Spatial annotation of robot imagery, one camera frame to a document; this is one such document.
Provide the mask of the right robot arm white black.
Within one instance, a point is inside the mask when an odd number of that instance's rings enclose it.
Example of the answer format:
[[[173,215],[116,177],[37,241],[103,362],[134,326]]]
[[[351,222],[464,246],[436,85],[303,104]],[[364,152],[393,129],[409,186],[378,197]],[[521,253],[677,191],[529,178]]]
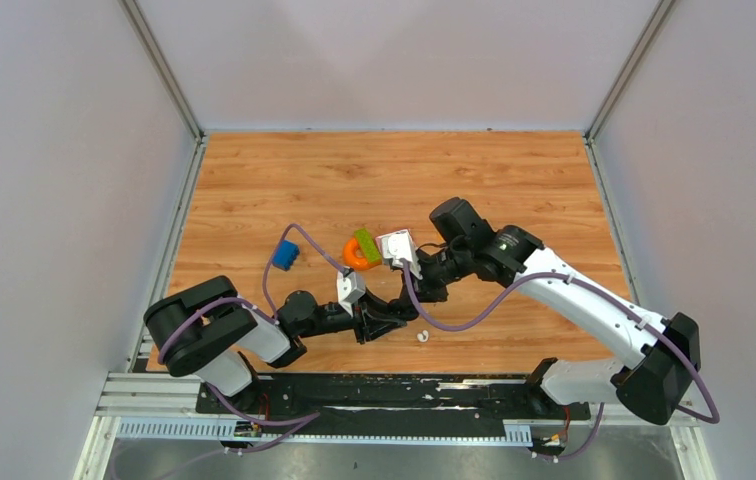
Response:
[[[528,231],[515,225],[494,230],[465,199],[443,202],[429,219],[446,243],[437,253],[416,248],[408,232],[393,234],[385,243],[385,259],[403,271],[407,296],[418,312],[426,302],[442,301],[447,285],[474,275],[503,290],[461,330],[520,293],[553,309],[612,353],[607,360],[542,361],[524,392],[531,413],[546,418],[563,405],[615,402],[655,425],[667,424],[677,411],[698,415],[681,403],[690,386],[706,389],[699,375],[699,326],[690,316],[665,317],[623,299]]]

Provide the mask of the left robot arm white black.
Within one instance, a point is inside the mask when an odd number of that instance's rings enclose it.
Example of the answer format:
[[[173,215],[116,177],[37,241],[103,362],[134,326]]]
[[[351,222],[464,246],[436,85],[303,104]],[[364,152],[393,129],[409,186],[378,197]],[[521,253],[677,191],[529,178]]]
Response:
[[[143,323],[158,349],[158,363],[171,376],[196,375],[221,392],[233,411],[247,413],[258,405],[261,389],[245,352],[283,368],[306,353],[306,338],[352,331],[364,344],[418,316],[409,301],[386,302],[355,274],[338,279],[337,290],[338,300],[326,304],[307,291],[294,291],[269,316],[230,279],[218,276],[155,302]]]

